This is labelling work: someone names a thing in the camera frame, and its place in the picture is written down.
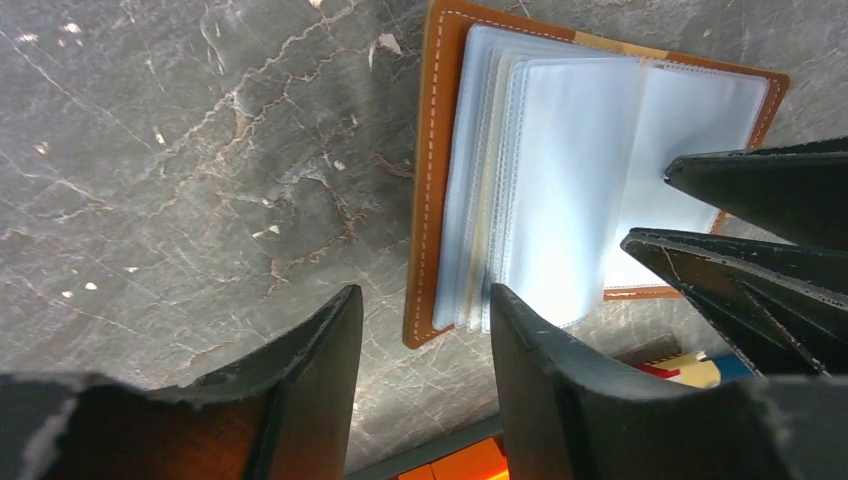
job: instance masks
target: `stitching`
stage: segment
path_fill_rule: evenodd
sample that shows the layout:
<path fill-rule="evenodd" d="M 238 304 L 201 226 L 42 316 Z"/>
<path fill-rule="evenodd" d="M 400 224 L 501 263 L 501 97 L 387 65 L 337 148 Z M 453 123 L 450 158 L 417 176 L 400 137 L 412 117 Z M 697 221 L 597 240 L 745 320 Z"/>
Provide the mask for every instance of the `stitching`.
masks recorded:
<path fill-rule="evenodd" d="M 426 252 L 427 252 L 427 228 L 428 228 L 428 222 L 429 222 L 429 217 L 430 217 L 430 185 L 431 185 L 432 172 L 433 172 L 433 137 L 434 137 L 434 131 L 435 131 L 435 118 L 436 118 L 436 92 L 437 92 L 437 86 L 438 86 L 438 83 L 439 83 L 439 56 L 440 56 L 440 50 L 441 50 L 441 46 L 442 46 L 443 23 L 444 23 L 444 20 L 445 20 L 445 15 L 448 15 L 448 14 L 458 15 L 460 17 L 468 18 L 470 20 L 475 20 L 477 22 L 486 23 L 486 24 L 489 24 L 489 25 L 494 25 L 496 27 L 501 27 L 501 28 L 504 28 L 504 29 L 507 29 L 507 30 L 527 33 L 527 34 L 530 34 L 530 35 L 535 35 L 537 37 L 541 36 L 541 37 L 550 38 L 550 39 L 553 39 L 553 40 L 559 40 L 559 41 L 565 42 L 565 43 L 572 43 L 572 44 L 575 44 L 575 45 L 581 45 L 581 46 L 584 46 L 584 47 L 594 48 L 595 50 L 603 50 L 603 51 L 607 51 L 607 52 L 621 54 L 621 52 L 615 52 L 613 50 L 609 50 L 609 49 L 605 49 L 605 48 L 597 48 L 597 47 L 594 47 L 594 46 L 591 46 L 591 45 L 586 45 L 586 44 L 583 44 L 583 43 L 580 43 L 580 42 L 574 42 L 572 40 L 568 40 L 568 39 L 563 38 L 563 37 L 558 37 L 556 35 L 551 35 L 549 33 L 536 32 L 536 31 L 528 30 L 526 28 L 519 28 L 519 27 L 515 27 L 515 26 L 512 26 L 512 25 L 506 25 L 506 24 L 503 24 L 503 23 L 500 23 L 500 22 L 493 22 L 491 20 L 478 18 L 478 17 L 472 16 L 472 15 L 468 15 L 467 13 L 459 12 L 459 11 L 456 11 L 456 10 L 445 10 L 441 14 L 439 14 L 439 23 L 438 23 L 439 26 L 438 26 L 438 31 L 437 31 L 437 35 L 436 35 L 435 62 L 433 64 L 433 83 L 432 83 L 432 92 L 431 92 L 431 97 L 430 97 L 430 133 L 429 133 L 429 139 L 428 139 L 428 142 L 427 142 L 427 181 L 424 184 L 424 187 L 425 187 L 424 221 L 422 222 L 423 232 L 421 234 L 421 262 L 420 262 L 420 266 L 419 266 L 420 273 L 418 275 L 418 291 L 416 293 L 416 299 L 415 299 L 415 320 L 412 322 L 412 337 L 417 341 L 427 340 L 427 339 L 435 336 L 437 333 L 441 333 L 441 331 L 433 330 L 433 331 L 431 331 L 427 334 L 419 336 L 418 335 L 418 323 L 421 320 L 421 296 L 423 295 L 423 291 L 424 291 L 424 257 L 425 257 Z M 638 58 L 644 59 L 644 58 L 648 58 L 648 57 L 644 57 L 644 56 L 639 55 Z M 675 64 L 675 65 L 684 65 L 684 66 L 686 65 L 685 63 L 675 62 L 675 61 L 671 61 L 671 60 L 662 60 L 662 61 L 670 63 L 670 64 Z M 712 69 L 712 68 L 708 68 L 708 67 L 704 67 L 704 69 L 713 71 L 713 72 L 718 73 L 718 74 L 727 75 L 727 72 L 722 72 L 721 70 L 716 70 L 716 69 Z M 771 115 L 772 110 L 774 109 L 774 106 L 777 104 L 777 99 L 780 96 L 780 84 L 777 81 L 775 81 L 774 79 L 771 79 L 771 78 L 769 79 L 769 83 L 771 84 L 772 87 L 775 87 L 775 92 L 774 92 L 774 95 L 772 96 L 772 101 L 769 104 L 768 108 L 766 109 L 765 113 L 760 112 L 760 115 L 762 117 L 762 121 L 760 122 L 759 128 L 757 129 L 757 132 L 754 134 L 754 138 L 751 141 L 751 143 L 753 145 L 756 145 L 757 142 L 760 141 L 760 135 L 763 133 L 763 130 L 765 129 L 765 125 L 767 123 L 769 123 L 768 122 L 769 116 Z M 625 295 L 625 294 L 609 294 L 608 296 L 622 296 L 622 295 Z"/>

